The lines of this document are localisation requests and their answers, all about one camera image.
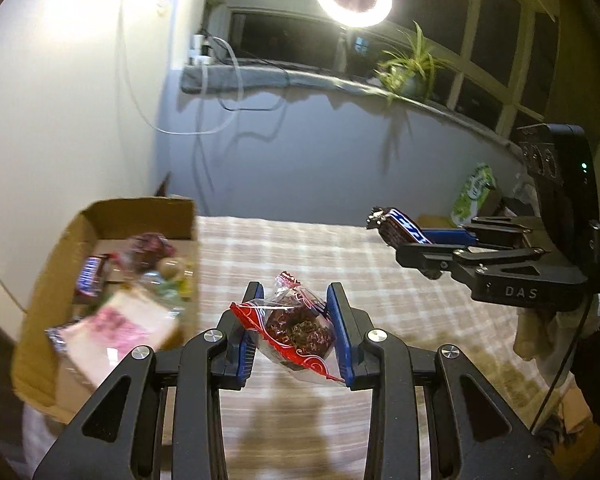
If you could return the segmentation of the small Snickers bar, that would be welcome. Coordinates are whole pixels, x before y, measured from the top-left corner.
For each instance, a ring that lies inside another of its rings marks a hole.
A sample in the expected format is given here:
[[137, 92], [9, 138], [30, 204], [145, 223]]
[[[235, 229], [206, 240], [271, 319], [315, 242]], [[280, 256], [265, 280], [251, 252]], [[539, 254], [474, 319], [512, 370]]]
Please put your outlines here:
[[377, 230], [384, 242], [394, 249], [407, 244], [432, 244], [413, 220], [392, 207], [374, 207], [367, 216], [366, 229]]

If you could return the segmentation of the packaged sliced bread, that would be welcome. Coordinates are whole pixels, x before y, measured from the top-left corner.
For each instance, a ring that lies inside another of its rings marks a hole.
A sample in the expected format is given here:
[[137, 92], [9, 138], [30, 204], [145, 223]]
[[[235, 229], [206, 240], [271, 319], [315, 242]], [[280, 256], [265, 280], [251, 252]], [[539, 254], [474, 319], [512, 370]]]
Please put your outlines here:
[[79, 328], [63, 356], [76, 376], [97, 387], [134, 348], [166, 348], [180, 334], [179, 314], [143, 287], [122, 287], [95, 313], [76, 321]]

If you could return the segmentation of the large Snickers bar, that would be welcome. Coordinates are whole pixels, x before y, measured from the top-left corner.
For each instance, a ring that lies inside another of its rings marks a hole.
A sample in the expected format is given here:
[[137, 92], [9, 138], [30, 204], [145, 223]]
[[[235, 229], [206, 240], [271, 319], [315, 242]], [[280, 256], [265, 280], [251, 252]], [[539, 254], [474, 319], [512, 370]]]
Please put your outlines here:
[[94, 304], [106, 281], [106, 265], [110, 254], [91, 255], [83, 263], [73, 291], [75, 304]]

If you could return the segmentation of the yellow snack packet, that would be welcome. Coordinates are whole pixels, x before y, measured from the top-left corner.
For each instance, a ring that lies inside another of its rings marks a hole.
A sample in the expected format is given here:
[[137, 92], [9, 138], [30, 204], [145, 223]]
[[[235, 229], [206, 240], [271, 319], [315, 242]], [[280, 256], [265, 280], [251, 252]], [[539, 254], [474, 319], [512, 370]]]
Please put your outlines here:
[[195, 289], [195, 271], [185, 269], [181, 281], [178, 283], [178, 294], [184, 301], [192, 300]]

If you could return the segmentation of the small silver black snack packet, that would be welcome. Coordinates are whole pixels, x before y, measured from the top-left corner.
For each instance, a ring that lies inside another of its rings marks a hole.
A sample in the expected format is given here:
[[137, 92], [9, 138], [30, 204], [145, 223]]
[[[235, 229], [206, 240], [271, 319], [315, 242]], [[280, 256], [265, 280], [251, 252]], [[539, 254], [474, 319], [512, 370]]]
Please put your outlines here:
[[70, 322], [46, 328], [45, 335], [58, 354], [67, 354], [78, 328], [79, 322]]

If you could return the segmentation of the green candy packet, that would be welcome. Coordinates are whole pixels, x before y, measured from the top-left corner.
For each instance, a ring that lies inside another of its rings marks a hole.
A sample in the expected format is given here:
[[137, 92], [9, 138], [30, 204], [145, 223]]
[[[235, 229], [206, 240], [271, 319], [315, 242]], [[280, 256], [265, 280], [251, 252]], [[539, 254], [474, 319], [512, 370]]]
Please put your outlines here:
[[178, 291], [178, 284], [166, 280], [157, 271], [148, 271], [142, 274], [137, 283], [166, 308], [183, 310], [187, 306], [187, 301]]

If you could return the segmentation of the green white bag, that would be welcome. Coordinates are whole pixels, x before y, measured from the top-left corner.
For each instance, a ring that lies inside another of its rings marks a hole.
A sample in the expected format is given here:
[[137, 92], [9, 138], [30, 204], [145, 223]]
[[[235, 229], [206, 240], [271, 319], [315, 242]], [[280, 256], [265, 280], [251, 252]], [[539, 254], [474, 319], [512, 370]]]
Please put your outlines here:
[[451, 211], [451, 221], [456, 226], [470, 221], [478, 214], [489, 193], [497, 188], [491, 167], [480, 162], [460, 189]]

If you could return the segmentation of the potted spider plant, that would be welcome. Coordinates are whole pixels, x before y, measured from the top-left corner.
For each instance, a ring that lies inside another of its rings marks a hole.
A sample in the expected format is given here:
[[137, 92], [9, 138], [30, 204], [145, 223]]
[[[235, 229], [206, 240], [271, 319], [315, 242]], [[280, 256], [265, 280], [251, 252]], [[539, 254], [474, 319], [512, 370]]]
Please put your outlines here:
[[388, 58], [378, 63], [375, 70], [381, 87], [387, 92], [388, 106], [395, 99], [429, 101], [434, 95], [437, 74], [451, 66], [446, 58], [434, 54], [434, 46], [419, 22], [413, 21], [413, 25], [415, 30], [411, 35], [401, 30], [411, 50], [385, 50]]

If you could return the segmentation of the grey windowsill mat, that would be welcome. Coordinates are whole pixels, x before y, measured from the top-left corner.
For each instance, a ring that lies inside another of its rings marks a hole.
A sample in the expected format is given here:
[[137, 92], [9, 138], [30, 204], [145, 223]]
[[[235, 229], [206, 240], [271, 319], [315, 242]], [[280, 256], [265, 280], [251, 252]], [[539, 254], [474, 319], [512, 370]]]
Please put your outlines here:
[[[206, 92], [224, 93], [237, 91], [237, 76], [233, 66], [224, 64], [214, 64], [207, 66], [186, 65], [180, 76], [181, 92], [196, 96], [202, 90], [202, 71], [204, 68], [208, 73], [208, 82]], [[361, 84], [349, 79], [342, 79], [325, 74], [304, 72], [303, 70], [290, 70], [285, 67], [269, 65], [246, 65], [239, 66], [240, 76], [242, 76], [242, 88], [245, 91], [251, 90], [287, 90], [291, 88], [311, 90], [317, 92], [335, 92], [338, 96], [348, 96], [349, 98], [377, 98], [387, 102], [387, 92], [379, 87]], [[421, 110], [440, 120], [452, 122], [452, 124], [465, 128], [477, 136], [482, 136], [490, 142], [499, 145], [509, 154], [514, 156], [520, 162], [524, 161], [521, 149], [506, 138], [498, 136], [496, 133], [478, 124], [472, 119], [451, 112], [442, 105], [426, 101], [418, 102], [411, 99], [395, 99], [393, 103], [403, 103], [405, 105]]]

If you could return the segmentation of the white power adapter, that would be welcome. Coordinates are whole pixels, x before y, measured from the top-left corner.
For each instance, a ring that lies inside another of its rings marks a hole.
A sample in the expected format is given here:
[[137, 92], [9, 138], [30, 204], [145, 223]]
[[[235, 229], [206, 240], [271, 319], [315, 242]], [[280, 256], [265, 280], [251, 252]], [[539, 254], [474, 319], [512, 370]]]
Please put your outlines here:
[[204, 34], [192, 36], [188, 51], [188, 62], [191, 66], [207, 66], [213, 63], [212, 47]]

